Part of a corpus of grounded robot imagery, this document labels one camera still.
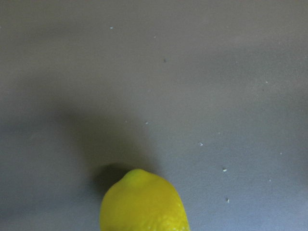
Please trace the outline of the yellow lemon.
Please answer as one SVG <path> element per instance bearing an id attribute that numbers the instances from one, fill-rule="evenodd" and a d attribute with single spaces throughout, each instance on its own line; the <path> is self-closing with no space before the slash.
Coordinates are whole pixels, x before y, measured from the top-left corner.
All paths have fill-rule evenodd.
<path id="1" fill-rule="evenodd" d="M 104 195 L 102 231 L 188 231 L 182 200 L 166 179 L 133 169 Z"/>

